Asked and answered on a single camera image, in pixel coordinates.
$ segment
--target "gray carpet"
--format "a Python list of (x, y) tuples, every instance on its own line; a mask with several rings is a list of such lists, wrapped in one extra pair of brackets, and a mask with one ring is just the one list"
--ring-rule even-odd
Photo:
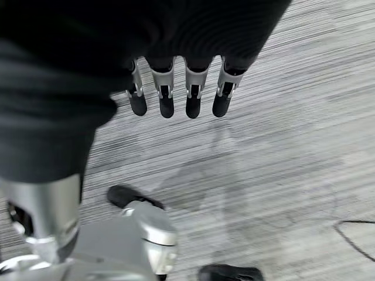
[[(185, 115), (185, 65), (175, 68), (173, 118), (159, 113), (140, 62), (148, 113), (124, 94), (97, 134), (87, 169), (84, 224), (118, 212), (112, 184), (168, 205), (180, 231), (170, 280), (194, 281), (207, 263), (259, 266), (266, 280), (375, 280), (375, 263), (334, 229), (375, 220), (375, 3), (296, 0), (243, 78), (226, 117), (212, 115), (220, 60), (200, 117)], [(27, 252), (1, 199), (3, 258)], [(375, 257), (375, 225), (342, 230)]]

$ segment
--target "black fingertip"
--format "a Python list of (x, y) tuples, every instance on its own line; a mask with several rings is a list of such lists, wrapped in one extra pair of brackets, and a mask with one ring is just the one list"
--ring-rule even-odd
[(173, 104), (173, 98), (163, 97), (159, 99), (160, 102), (160, 113), (164, 118), (170, 118), (175, 113), (175, 106)]
[(143, 116), (147, 112), (147, 104), (144, 95), (140, 97), (134, 94), (130, 99), (130, 106), (135, 115)]
[(192, 96), (186, 99), (186, 115), (189, 118), (195, 119), (200, 112), (200, 98)]
[(222, 95), (219, 97), (218, 95), (215, 95), (215, 100), (213, 101), (212, 106), (212, 113), (216, 117), (223, 117), (229, 108), (230, 98), (226, 95)]

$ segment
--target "black cable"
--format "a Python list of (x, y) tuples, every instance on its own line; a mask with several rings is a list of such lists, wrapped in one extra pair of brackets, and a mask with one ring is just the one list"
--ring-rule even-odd
[(358, 253), (362, 254), (364, 257), (369, 259), (372, 262), (375, 262), (375, 258), (373, 258), (371, 255), (366, 253), (364, 250), (359, 248), (352, 240), (350, 240), (344, 232), (340, 229), (340, 226), (342, 224), (375, 224), (375, 221), (362, 221), (362, 220), (350, 220), (350, 221), (338, 221), (334, 224), (333, 228), (336, 230), (336, 232), (344, 238), (344, 240), (353, 247), (354, 250), (356, 250)]

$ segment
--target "black shoe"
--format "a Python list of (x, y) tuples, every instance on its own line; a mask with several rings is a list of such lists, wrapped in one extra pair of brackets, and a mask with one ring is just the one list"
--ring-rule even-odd
[(257, 268), (238, 268), (230, 265), (206, 265), (199, 270), (199, 281), (264, 281)]
[(164, 205), (160, 201), (143, 195), (129, 185), (111, 186), (107, 191), (107, 198), (109, 202), (122, 209), (132, 201), (147, 201), (152, 205), (164, 210)]

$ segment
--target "floor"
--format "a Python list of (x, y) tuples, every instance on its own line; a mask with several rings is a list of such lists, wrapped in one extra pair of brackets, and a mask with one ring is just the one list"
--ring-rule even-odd
[[(120, 108), (91, 151), (82, 222), (116, 214), (105, 192), (124, 182), (168, 205), (180, 232), (169, 280), (195, 281), (213, 262), (258, 266), (273, 281), (375, 280), (375, 263), (333, 227), (375, 221), (374, 15), (373, 0), (295, 0), (222, 119), (211, 112), (219, 58), (195, 120), (183, 60), (171, 119), (141, 60), (148, 113), (114, 95)], [(27, 252), (3, 198), (0, 207), (3, 258)], [(375, 224), (341, 229), (375, 257)]]

